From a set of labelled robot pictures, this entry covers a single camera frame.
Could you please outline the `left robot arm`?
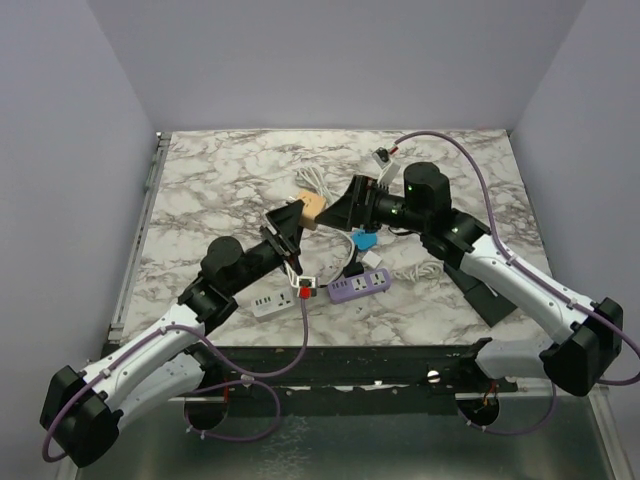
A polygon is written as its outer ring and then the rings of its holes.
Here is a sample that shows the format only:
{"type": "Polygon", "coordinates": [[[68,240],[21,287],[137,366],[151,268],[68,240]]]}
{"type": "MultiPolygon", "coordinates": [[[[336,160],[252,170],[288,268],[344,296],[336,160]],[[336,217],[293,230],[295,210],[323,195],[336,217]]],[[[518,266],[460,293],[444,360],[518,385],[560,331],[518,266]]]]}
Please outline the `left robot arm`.
{"type": "Polygon", "coordinates": [[[58,370],[40,415],[46,431],[43,459],[70,458],[86,467],[104,455],[124,423],[121,405],[137,386],[221,326],[238,307],[235,294],[276,269],[295,265],[303,208],[296,200],[269,211],[261,242],[249,250],[232,236],[214,239],[195,279],[138,339],[81,370],[69,365],[58,370]]]}

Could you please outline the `beige cube socket adapter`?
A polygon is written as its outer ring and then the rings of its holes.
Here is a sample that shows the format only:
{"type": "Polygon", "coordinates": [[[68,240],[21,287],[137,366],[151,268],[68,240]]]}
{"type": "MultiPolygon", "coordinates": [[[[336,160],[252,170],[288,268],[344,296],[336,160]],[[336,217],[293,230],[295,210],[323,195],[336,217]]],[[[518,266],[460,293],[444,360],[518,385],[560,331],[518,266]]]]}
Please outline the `beige cube socket adapter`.
{"type": "Polygon", "coordinates": [[[316,217],[326,209],[327,199],[308,190],[300,190],[296,199],[303,202],[299,224],[307,230],[314,231],[317,228],[316,217]]]}

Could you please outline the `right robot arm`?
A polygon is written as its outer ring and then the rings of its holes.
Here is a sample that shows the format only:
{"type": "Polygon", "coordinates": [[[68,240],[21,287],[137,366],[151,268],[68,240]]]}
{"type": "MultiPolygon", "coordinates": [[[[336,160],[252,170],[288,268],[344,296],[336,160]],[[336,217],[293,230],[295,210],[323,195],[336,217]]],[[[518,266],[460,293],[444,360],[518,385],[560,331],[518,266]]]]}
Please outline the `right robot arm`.
{"type": "Polygon", "coordinates": [[[486,225],[453,207],[449,179],[435,164],[409,165],[403,181],[397,196],[356,175],[316,221],[342,231],[389,226],[416,233],[430,255],[494,290],[547,334],[543,341],[481,341],[459,367],[467,389],[481,391],[505,377],[541,378],[587,395],[620,353],[621,306],[609,298],[596,303],[499,246],[486,225]]]}

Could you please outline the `white power strip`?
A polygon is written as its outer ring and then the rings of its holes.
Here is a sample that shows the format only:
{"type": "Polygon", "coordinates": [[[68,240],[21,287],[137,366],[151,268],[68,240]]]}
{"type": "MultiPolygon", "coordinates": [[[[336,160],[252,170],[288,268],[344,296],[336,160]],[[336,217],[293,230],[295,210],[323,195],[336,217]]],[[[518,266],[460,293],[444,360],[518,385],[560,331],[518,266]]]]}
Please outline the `white power strip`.
{"type": "Polygon", "coordinates": [[[293,307],[295,298],[289,289],[271,292],[254,299],[251,302],[251,311],[258,320],[264,320],[280,312],[293,307]]]}

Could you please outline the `purple power strip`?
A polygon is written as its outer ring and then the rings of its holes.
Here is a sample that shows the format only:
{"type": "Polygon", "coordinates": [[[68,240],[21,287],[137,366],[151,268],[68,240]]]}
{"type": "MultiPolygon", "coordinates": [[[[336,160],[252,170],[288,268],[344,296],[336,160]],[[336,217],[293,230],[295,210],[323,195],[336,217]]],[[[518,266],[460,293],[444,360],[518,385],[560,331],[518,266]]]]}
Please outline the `purple power strip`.
{"type": "Polygon", "coordinates": [[[333,304],[341,304],[385,292],[390,286],[391,276],[388,270],[380,268],[331,282],[327,286],[327,292],[333,304]]]}

